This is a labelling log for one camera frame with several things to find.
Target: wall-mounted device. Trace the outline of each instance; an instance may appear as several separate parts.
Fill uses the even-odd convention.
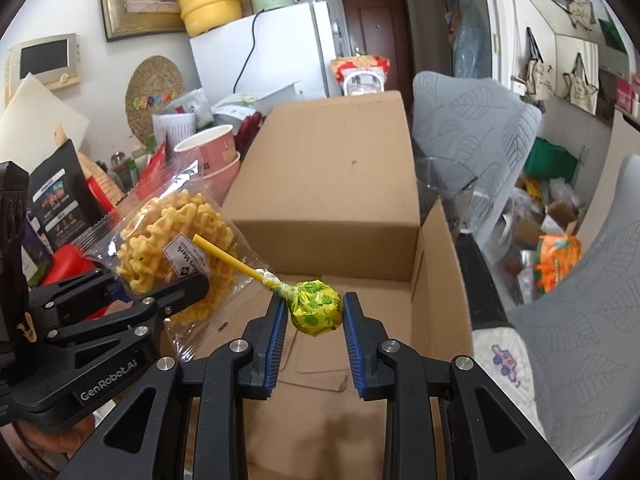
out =
[[[78,37],[75,34],[62,34],[25,41],[11,47],[4,67],[5,105],[9,104],[29,73],[49,90],[81,82]]]

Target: gray chair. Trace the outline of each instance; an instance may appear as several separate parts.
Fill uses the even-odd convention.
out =
[[[508,312],[527,345],[538,416],[573,466],[640,415],[640,156],[625,159],[600,234],[551,293]]]
[[[414,79],[412,138],[421,155],[450,158],[480,176],[474,200],[482,249],[509,199],[538,133],[542,114],[493,79],[421,72]]]

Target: pink paper cup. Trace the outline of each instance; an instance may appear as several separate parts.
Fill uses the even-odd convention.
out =
[[[189,137],[174,148],[175,153],[200,150],[202,176],[224,170],[236,159],[236,140],[233,126],[224,124]]]
[[[204,178],[204,186],[210,196],[218,205],[222,205],[231,186],[240,172],[240,153],[236,153],[236,160],[226,168],[222,168],[215,173]]]

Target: white refrigerator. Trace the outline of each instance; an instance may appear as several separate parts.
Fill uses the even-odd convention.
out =
[[[331,71],[334,38],[326,2],[313,0],[249,16],[193,38],[191,49],[211,105],[236,92],[271,92],[294,83],[302,100],[342,95]]]

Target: yellow lollipop wrapper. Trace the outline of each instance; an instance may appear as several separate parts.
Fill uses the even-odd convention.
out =
[[[342,324],[342,296],[326,283],[319,280],[296,285],[280,282],[270,288],[284,298],[293,326],[303,334],[321,335]]]

